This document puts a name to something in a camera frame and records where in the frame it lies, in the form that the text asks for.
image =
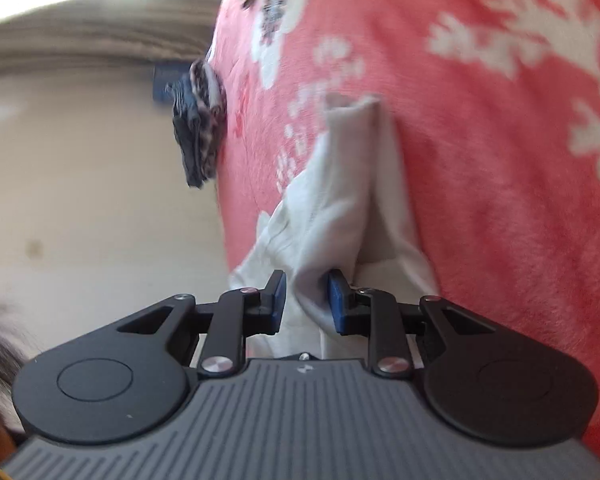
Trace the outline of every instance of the bed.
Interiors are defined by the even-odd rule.
[[[600,388],[600,0],[224,0],[209,57],[231,269],[304,170],[325,95],[376,94],[440,292]],[[585,441],[600,455],[600,402]]]

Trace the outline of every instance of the white cloth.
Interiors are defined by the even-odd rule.
[[[376,96],[352,102],[339,94],[327,95],[324,113],[328,131],[273,215],[261,214],[256,243],[230,276],[239,288],[263,287],[275,269],[287,275],[280,332],[249,338],[252,357],[366,357],[366,338],[335,332],[324,279],[330,269],[399,301],[437,291],[418,248],[391,116]]]

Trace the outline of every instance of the triangular cutout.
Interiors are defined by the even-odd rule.
[[[142,335],[155,334],[156,332],[158,332],[158,329],[169,317],[169,314],[172,310],[173,307],[170,306],[162,306],[160,308],[156,308],[148,314],[145,314],[144,316],[139,317],[119,327],[118,332]]]

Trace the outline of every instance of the blue tag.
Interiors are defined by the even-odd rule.
[[[171,95],[165,90],[169,83],[175,83],[183,74],[189,73],[190,62],[161,61],[154,65],[154,101],[173,103]]]

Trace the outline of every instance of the white floral pattern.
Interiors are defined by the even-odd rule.
[[[298,160],[308,156],[309,132],[315,137],[324,132],[320,106],[327,92],[338,91],[351,79],[362,79],[365,62],[352,54],[352,45],[341,36],[323,36],[313,50],[314,65],[324,77],[309,83],[300,83],[296,95],[286,106],[289,122],[284,127],[285,140],[291,144],[291,153],[283,145],[276,165],[276,188],[282,194],[298,171]]]
[[[296,28],[306,3],[307,0],[258,1],[260,10],[256,15],[251,31],[251,59],[260,64],[260,78],[262,86],[266,89],[271,88],[276,81],[285,34]],[[267,25],[264,23],[264,13],[270,12],[272,4],[279,7],[276,13],[279,15],[280,21],[275,28],[269,29],[264,27],[264,25]],[[271,31],[271,34],[267,34],[266,38],[263,37],[264,28]]]
[[[591,0],[483,0],[502,13],[502,28],[469,27],[449,13],[430,27],[429,51],[464,63],[484,66],[514,79],[519,64],[534,68],[547,56],[559,57],[598,83],[600,91],[600,10]],[[568,149],[574,156],[598,154],[600,116],[583,99],[573,108],[582,118],[570,126]]]

